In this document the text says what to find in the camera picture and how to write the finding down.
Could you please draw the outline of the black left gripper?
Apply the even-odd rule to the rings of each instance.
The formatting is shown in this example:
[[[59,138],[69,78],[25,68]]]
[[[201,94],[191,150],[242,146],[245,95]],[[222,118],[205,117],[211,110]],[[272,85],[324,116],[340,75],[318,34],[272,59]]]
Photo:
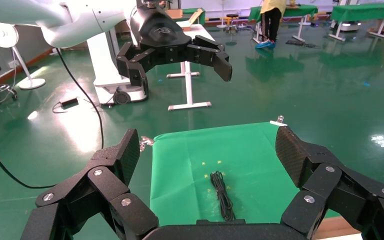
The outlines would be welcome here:
[[[138,7],[130,18],[130,29],[137,46],[131,41],[124,43],[115,59],[118,73],[132,86],[147,87],[146,72],[155,64],[185,60],[213,67],[223,81],[231,81],[233,67],[225,46],[202,35],[192,39],[160,7]]]

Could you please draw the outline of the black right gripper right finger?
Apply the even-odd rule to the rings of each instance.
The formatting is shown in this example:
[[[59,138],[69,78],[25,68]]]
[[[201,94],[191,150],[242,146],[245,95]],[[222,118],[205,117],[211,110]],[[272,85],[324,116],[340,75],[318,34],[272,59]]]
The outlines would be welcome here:
[[[304,142],[287,126],[275,151],[299,189],[281,223],[312,239],[327,210],[339,213],[365,240],[384,240],[384,184],[340,162],[326,147]]]

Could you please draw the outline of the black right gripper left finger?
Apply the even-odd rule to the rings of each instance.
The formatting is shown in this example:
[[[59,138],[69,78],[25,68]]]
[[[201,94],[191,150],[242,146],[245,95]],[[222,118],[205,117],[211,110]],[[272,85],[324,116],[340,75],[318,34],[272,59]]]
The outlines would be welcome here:
[[[159,220],[129,189],[139,157],[138,132],[130,128],[120,143],[96,151],[80,172],[37,197],[21,238],[71,240],[101,215],[119,239],[144,239]]]

